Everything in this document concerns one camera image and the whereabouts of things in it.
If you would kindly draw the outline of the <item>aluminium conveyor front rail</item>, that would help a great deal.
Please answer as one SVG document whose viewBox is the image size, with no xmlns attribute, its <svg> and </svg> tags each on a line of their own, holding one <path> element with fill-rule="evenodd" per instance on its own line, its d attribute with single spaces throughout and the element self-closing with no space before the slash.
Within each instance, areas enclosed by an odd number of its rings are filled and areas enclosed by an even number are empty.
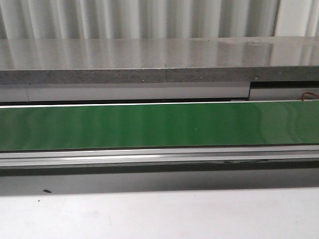
<svg viewBox="0 0 319 239">
<path fill-rule="evenodd" d="M 3 152 L 1 176 L 317 168 L 317 145 Z"/>
</svg>

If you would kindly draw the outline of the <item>white panel under counter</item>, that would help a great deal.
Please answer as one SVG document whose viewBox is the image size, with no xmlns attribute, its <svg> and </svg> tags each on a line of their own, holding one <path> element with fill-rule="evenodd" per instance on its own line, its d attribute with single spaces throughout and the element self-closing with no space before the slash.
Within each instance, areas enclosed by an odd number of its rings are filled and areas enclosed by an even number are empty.
<svg viewBox="0 0 319 239">
<path fill-rule="evenodd" d="M 318 81 L 2 85 L 0 101 L 269 101 L 299 100 L 305 92 L 318 94 Z"/>
</svg>

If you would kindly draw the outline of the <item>white corrugated curtain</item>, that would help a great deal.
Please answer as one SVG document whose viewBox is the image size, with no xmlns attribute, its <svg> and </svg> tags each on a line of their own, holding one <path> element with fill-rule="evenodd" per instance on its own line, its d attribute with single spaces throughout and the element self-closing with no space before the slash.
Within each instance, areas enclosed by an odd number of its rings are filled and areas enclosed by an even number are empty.
<svg viewBox="0 0 319 239">
<path fill-rule="evenodd" d="M 316 0 L 3 0 L 2 39 L 318 36 Z"/>
</svg>

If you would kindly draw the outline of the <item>grey stone counter slab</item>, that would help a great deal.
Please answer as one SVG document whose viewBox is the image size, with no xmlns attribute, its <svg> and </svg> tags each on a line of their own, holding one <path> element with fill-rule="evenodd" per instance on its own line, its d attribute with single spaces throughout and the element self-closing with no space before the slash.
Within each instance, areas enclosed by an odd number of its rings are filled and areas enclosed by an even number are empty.
<svg viewBox="0 0 319 239">
<path fill-rule="evenodd" d="M 15 39 L 0 42 L 2 85 L 304 82 L 317 37 Z"/>
</svg>

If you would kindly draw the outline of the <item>green conveyor belt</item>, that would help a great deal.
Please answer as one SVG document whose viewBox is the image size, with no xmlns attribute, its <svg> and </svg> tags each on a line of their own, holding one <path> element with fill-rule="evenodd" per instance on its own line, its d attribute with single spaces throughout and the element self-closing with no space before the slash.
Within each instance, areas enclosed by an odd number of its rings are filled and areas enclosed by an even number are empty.
<svg viewBox="0 0 319 239">
<path fill-rule="evenodd" d="M 1 151 L 318 144 L 317 101 L 4 107 Z"/>
</svg>

